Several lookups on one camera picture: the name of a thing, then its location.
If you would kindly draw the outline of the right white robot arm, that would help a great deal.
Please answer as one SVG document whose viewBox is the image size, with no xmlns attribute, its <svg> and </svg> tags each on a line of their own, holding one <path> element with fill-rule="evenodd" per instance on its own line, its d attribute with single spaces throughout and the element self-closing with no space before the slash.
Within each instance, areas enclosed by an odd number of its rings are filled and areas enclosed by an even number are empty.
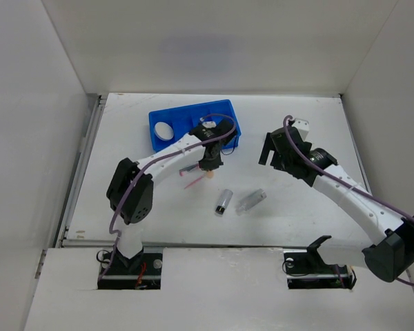
<svg viewBox="0 0 414 331">
<path fill-rule="evenodd" d="M 371 244 L 360 261 L 379 279 L 393 282 L 414 263 L 414 216 L 380 201 L 358 185 L 322 148 L 305 140 L 307 124 L 288 121 L 266 134 L 259 164 L 302 180 L 341 208 Z"/>
</svg>

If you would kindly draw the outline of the pink eyebrow comb brush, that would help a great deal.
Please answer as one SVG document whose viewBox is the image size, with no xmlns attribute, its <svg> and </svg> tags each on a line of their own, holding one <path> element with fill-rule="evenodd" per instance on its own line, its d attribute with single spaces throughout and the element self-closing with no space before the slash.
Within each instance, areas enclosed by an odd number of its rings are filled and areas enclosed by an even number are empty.
<svg viewBox="0 0 414 331">
<path fill-rule="evenodd" d="M 198 177 L 197 179 L 195 179 L 194 181 L 190 182 L 188 185 L 186 185 L 184 187 L 184 190 L 186 190 L 188 188 L 191 188 L 192 186 L 196 185 L 197 183 L 199 183 L 204 178 L 206 178 L 206 174 L 203 174 L 200 177 Z"/>
</svg>

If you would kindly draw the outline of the round beige powder puff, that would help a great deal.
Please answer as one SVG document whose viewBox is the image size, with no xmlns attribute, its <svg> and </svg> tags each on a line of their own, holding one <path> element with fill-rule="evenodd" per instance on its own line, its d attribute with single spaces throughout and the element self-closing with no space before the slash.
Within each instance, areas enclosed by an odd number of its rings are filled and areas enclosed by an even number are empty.
<svg viewBox="0 0 414 331">
<path fill-rule="evenodd" d="M 163 121 L 156 122 L 154 126 L 154 133 L 156 137 L 162 141 L 170 141 L 174 138 L 174 131 L 172 127 Z"/>
</svg>

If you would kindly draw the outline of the beige makeup sponge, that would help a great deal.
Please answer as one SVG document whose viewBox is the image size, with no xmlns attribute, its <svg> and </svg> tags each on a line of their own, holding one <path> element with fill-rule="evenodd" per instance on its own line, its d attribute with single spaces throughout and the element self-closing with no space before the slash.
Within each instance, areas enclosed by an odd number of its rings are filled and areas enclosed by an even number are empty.
<svg viewBox="0 0 414 331">
<path fill-rule="evenodd" d="M 206 173 L 206 177 L 208 179 L 212 179 L 214 177 L 215 173 L 213 171 L 207 171 Z"/>
</svg>

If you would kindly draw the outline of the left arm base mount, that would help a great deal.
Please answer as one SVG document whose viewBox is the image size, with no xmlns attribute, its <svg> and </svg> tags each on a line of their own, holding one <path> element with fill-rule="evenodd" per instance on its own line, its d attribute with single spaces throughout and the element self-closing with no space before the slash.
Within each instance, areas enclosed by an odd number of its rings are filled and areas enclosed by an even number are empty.
<svg viewBox="0 0 414 331">
<path fill-rule="evenodd" d="M 116 255 L 110 263 L 111 252 L 100 250 L 97 279 L 99 290 L 160 290 L 163 252 L 160 247 L 145 247 L 126 267 Z"/>
</svg>

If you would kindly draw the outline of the blue plastic organizer tray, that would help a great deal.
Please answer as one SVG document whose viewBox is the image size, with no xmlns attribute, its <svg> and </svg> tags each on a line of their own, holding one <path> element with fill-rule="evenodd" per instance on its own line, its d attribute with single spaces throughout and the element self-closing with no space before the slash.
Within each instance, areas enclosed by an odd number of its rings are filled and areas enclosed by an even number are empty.
<svg viewBox="0 0 414 331">
<path fill-rule="evenodd" d="M 153 150 L 159 152 L 176 142 L 176 140 L 182 138 L 187 132 L 199 124 L 201 118 L 207 121 L 214 121 L 217 125 L 224 119 L 221 116 L 213 116 L 213 114 L 227 115 L 234 119 L 237 134 L 228 140 L 223 150 L 236 148 L 239 145 L 239 138 L 242 132 L 231 101 L 224 99 L 149 112 L 149 131 Z M 170 126 L 173 131 L 173 138 L 163 140 L 157 135 L 155 125 L 159 122 L 166 123 Z"/>
</svg>

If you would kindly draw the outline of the pink makeup brush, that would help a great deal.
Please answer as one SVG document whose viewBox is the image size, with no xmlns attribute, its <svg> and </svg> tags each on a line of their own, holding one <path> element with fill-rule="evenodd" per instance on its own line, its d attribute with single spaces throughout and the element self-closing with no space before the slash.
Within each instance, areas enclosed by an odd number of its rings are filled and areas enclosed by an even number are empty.
<svg viewBox="0 0 414 331">
<path fill-rule="evenodd" d="M 195 172 L 199 170 L 199 166 L 198 165 L 191 165 L 188 167 L 185 167 L 183 169 L 181 169 L 179 171 L 179 176 L 183 177 L 186 176 L 187 174 L 190 174 L 191 172 Z"/>
</svg>

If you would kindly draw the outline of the clear plastic bottle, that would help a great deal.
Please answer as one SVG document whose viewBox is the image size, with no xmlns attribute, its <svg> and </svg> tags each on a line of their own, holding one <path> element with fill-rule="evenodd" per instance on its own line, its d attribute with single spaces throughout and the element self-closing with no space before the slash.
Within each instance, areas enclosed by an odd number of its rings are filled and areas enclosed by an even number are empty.
<svg viewBox="0 0 414 331">
<path fill-rule="evenodd" d="M 257 204 L 261 203 L 266 198 L 266 193 L 262 189 L 258 189 L 243 199 L 239 200 L 235 212 L 238 215 L 244 214 L 254 208 Z"/>
</svg>

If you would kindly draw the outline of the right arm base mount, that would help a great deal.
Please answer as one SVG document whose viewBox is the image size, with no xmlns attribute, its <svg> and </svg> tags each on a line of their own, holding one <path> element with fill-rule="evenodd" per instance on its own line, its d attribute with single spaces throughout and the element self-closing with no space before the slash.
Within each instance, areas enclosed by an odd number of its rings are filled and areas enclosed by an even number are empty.
<svg viewBox="0 0 414 331">
<path fill-rule="evenodd" d="M 357 275 L 349 265 L 327 264 L 317 249 L 331 236 L 321 236 L 305 248 L 287 248 L 282 270 L 289 290 L 352 290 Z"/>
</svg>

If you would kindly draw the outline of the clear tube black cap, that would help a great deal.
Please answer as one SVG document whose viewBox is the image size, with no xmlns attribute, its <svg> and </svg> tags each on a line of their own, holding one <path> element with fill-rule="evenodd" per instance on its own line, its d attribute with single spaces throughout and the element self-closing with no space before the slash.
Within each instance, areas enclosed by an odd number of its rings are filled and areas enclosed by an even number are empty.
<svg viewBox="0 0 414 331">
<path fill-rule="evenodd" d="M 233 192 L 229 189 L 225 189 L 218 198 L 215 213 L 218 215 L 223 215 L 232 197 Z"/>
</svg>

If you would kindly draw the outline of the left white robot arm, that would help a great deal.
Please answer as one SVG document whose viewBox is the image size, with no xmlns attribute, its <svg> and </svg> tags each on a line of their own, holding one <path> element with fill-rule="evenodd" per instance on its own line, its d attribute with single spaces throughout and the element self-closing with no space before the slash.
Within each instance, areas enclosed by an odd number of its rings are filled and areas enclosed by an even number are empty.
<svg viewBox="0 0 414 331">
<path fill-rule="evenodd" d="M 213 172 L 223 165 L 221 150 L 237 136 L 236 120 L 224 115 L 212 128 L 203 123 L 182 138 L 149 157 L 132 161 L 122 159 L 106 191 L 113 216 L 109 233 L 115 242 L 110 258 L 125 273 L 136 272 L 140 267 L 143 250 L 139 223 L 152 210 L 154 189 L 178 170 L 197 164 L 203 172 Z"/>
</svg>

